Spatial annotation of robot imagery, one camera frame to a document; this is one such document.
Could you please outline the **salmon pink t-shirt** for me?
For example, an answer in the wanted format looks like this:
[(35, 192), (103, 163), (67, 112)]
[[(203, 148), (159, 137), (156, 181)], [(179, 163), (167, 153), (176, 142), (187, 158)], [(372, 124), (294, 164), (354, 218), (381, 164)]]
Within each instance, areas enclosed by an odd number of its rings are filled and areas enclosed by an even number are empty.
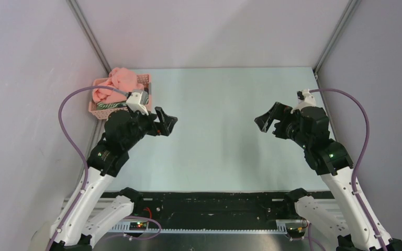
[[(108, 78), (100, 78), (94, 81), (94, 86), (107, 86), (123, 92), (132, 92), (134, 89), (144, 90), (144, 85), (137, 79), (137, 74), (127, 68), (114, 68)], [(127, 100), (123, 94), (109, 89), (92, 90), (92, 100), (94, 103), (111, 104)]]

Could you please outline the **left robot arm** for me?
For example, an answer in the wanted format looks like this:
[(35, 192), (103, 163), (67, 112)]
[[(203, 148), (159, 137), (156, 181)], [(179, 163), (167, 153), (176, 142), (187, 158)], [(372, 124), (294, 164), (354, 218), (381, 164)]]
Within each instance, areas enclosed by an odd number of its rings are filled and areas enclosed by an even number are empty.
[(178, 119), (161, 107), (155, 113), (118, 110), (104, 124), (104, 133), (85, 161), (83, 175), (71, 198), (50, 229), (46, 250), (92, 250), (121, 219), (144, 213), (140, 192), (125, 188), (111, 205), (91, 216), (100, 197), (146, 135), (169, 136)]

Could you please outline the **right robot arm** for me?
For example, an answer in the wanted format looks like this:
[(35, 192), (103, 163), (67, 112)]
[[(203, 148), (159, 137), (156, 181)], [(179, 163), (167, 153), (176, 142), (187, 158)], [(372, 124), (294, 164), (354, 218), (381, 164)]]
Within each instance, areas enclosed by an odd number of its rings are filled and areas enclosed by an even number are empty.
[(382, 227), (359, 182), (352, 180), (353, 162), (345, 147), (330, 138), (329, 118), (323, 108), (293, 109), (276, 102), (254, 121), (262, 132), (273, 125), (277, 138), (292, 140), (304, 150), (307, 164), (325, 182), (344, 219), (340, 221), (319, 208), (302, 188), (286, 196), (283, 210), (287, 217), (305, 218), (322, 234), (335, 238), (337, 250), (402, 250), (402, 240), (391, 237)]

